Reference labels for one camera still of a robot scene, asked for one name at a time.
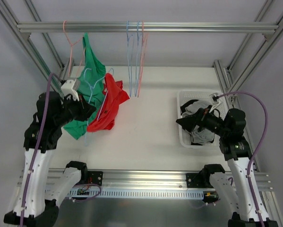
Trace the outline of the red tank top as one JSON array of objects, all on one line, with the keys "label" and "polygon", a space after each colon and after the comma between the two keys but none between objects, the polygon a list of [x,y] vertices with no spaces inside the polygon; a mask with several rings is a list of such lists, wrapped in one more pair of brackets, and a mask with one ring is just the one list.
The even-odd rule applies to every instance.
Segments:
[{"label": "red tank top", "polygon": [[127,92],[123,90],[122,80],[115,81],[111,73],[106,73],[104,82],[103,94],[105,98],[103,104],[96,118],[87,126],[87,132],[111,130],[115,125],[115,118],[120,105],[130,99]]}]

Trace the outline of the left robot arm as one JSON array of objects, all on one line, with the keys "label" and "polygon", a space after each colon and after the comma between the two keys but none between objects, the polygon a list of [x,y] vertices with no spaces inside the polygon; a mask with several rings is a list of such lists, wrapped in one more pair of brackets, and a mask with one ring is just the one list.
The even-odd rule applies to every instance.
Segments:
[{"label": "left robot arm", "polygon": [[62,127],[77,120],[86,121],[96,107],[82,95],[60,97],[49,91],[39,95],[37,112],[24,133],[25,168],[20,192],[12,211],[4,216],[5,224],[19,227],[54,226],[62,201],[71,188],[88,181],[86,163],[70,161],[59,180],[47,191],[50,163],[62,135]]}]

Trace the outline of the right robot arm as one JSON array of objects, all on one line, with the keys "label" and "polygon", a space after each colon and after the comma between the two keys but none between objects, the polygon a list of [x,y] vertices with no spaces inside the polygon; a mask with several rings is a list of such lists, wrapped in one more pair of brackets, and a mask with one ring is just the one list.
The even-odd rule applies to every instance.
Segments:
[{"label": "right robot arm", "polygon": [[250,146],[243,136],[245,113],[232,108],[225,118],[217,117],[210,108],[199,108],[192,115],[181,117],[176,123],[186,130],[207,129],[219,136],[219,147],[229,166],[235,187],[226,179],[220,164],[208,164],[198,173],[205,187],[213,187],[220,200],[228,206],[232,217],[229,227],[276,227],[260,198],[253,170]]}]

